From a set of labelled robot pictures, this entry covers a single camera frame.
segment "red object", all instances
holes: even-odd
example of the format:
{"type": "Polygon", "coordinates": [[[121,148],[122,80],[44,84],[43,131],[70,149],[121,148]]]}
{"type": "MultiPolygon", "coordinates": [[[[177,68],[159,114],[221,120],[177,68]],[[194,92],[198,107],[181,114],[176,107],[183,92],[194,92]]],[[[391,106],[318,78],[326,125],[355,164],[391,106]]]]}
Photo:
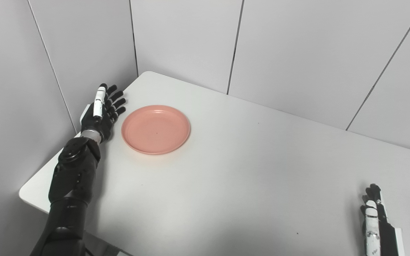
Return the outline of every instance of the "red object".
{"type": "Polygon", "coordinates": [[[121,126],[121,135],[132,149],[144,154],[166,154],[187,140],[190,124],[178,109],[151,105],[130,113],[121,126]]]}

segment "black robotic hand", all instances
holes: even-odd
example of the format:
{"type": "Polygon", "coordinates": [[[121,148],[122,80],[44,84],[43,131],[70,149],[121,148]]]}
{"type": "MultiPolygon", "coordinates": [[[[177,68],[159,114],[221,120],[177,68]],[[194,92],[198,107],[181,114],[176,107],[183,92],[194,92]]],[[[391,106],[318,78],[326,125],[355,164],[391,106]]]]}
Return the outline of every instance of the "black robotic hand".
{"type": "Polygon", "coordinates": [[[86,110],[82,118],[82,136],[94,139],[98,144],[109,139],[110,132],[118,116],[126,108],[121,107],[126,102],[123,92],[117,91],[117,86],[107,88],[105,83],[99,86],[94,102],[86,110]]]}

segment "robotic hand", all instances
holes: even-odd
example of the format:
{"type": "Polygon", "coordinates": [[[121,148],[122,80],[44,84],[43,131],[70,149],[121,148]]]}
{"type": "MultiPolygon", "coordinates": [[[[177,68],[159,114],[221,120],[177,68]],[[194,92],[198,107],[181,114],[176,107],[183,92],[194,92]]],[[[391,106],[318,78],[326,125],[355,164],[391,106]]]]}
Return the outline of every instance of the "robotic hand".
{"type": "Polygon", "coordinates": [[[93,196],[99,144],[108,140],[126,102],[117,86],[99,86],[82,118],[81,137],[69,140],[58,157],[48,193],[50,213],[31,256],[85,256],[86,208],[93,196]]]}
{"type": "Polygon", "coordinates": [[[115,92],[116,90],[116,85],[108,89],[105,83],[99,86],[94,102],[82,118],[82,137],[92,138],[98,144],[109,139],[110,131],[118,116],[126,110],[125,107],[120,107],[126,103],[125,99],[119,99],[123,92],[115,92]]]}

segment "robot finger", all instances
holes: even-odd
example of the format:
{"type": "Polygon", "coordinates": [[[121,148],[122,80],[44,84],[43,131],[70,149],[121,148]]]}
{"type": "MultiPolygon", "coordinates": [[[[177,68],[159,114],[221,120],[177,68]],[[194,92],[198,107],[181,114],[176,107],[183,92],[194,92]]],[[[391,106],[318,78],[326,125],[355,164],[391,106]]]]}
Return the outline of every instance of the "robot finger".
{"type": "Polygon", "coordinates": [[[107,95],[110,96],[112,93],[114,93],[118,87],[116,85],[112,85],[107,89],[107,95]]]}

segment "cable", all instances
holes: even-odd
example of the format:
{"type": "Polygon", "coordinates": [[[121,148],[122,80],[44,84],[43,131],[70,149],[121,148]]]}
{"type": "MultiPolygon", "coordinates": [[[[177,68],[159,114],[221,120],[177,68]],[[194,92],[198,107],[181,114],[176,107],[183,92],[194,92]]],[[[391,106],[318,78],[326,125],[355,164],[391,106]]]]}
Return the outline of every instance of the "cable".
{"type": "Polygon", "coordinates": [[[90,250],[88,250],[88,248],[86,248],[86,247],[85,247],[85,251],[86,251],[86,253],[88,253],[88,254],[89,254],[89,256],[94,256],[94,255],[91,253],[91,251],[90,251],[90,250]]]}

